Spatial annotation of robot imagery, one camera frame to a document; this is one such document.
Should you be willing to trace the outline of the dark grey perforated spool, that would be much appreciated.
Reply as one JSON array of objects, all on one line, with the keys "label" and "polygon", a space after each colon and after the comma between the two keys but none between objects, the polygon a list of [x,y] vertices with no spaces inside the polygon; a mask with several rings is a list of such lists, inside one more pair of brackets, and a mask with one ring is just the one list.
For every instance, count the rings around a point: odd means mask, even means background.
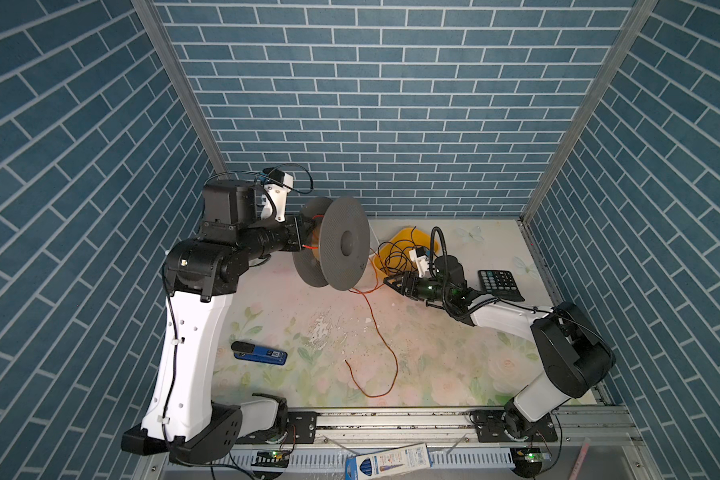
[{"label": "dark grey perforated spool", "polygon": [[301,214],[316,220],[304,249],[292,254],[300,278],[312,287],[354,288],[370,253],[370,226],[361,203],[352,197],[311,199]]}]

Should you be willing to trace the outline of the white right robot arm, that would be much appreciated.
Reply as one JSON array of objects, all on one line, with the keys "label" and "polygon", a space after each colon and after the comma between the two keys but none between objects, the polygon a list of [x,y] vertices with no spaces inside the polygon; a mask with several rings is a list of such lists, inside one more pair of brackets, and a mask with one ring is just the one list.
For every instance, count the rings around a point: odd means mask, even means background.
[{"label": "white right robot arm", "polygon": [[413,263],[412,270],[388,276],[384,284],[467,326],[494,329],[535,344],[543,372],[505,404],[502,416],[505,433],[514,440],[538,433],[555,409],[582,397],[616,363],[611,347],[581,309],[571,302],[525,306],[507,270],[480,270],[476,289],[468,285],[463,266],[453,255],[430,259],[415,255]]}]

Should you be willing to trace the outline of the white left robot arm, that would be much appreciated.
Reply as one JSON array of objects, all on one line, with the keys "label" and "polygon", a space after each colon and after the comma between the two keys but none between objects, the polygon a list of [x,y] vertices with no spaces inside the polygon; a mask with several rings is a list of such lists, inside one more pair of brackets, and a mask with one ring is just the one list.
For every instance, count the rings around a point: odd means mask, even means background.
[{"label": "white left robot arm", "polygon": [[287,176],[284,183],[216,179],[203,187],[198,234],[175,244],[161,270],[167,311],[159,371],[146,414],[122,435],[122,451],[166,453],[181,465],[206,466],[240,438],[286,435],[284,398],[257,394],[223,405],[212,401],[211,390],[222,325],[251,260],[300,251],[315,227],[287,214],[291,184]]}]

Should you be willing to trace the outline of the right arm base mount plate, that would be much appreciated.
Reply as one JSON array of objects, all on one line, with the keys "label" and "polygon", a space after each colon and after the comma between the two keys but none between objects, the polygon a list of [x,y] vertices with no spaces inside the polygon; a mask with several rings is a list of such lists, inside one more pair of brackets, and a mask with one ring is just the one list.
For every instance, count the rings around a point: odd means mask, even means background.
[{"label": "right arm base mount plate", "polygon": [[536,422],[528,422],[522,415],[511,416],[503,409],[469,411],[467,419],[475,428],[480,443],[553,442],[559,439],[556,423],[548,413]]}]

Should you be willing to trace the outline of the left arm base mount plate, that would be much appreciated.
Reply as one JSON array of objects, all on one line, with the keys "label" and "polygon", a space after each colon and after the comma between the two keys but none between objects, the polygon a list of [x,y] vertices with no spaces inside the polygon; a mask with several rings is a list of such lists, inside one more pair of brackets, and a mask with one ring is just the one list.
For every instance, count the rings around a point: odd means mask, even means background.
[{"label": "left arm base mount plate", "polygon": [[317,418],[318,414],[315,411],[289,411],[287,414],[278,414],[270,429],[240,436],[237,443],[243,445],[313,444]]}]

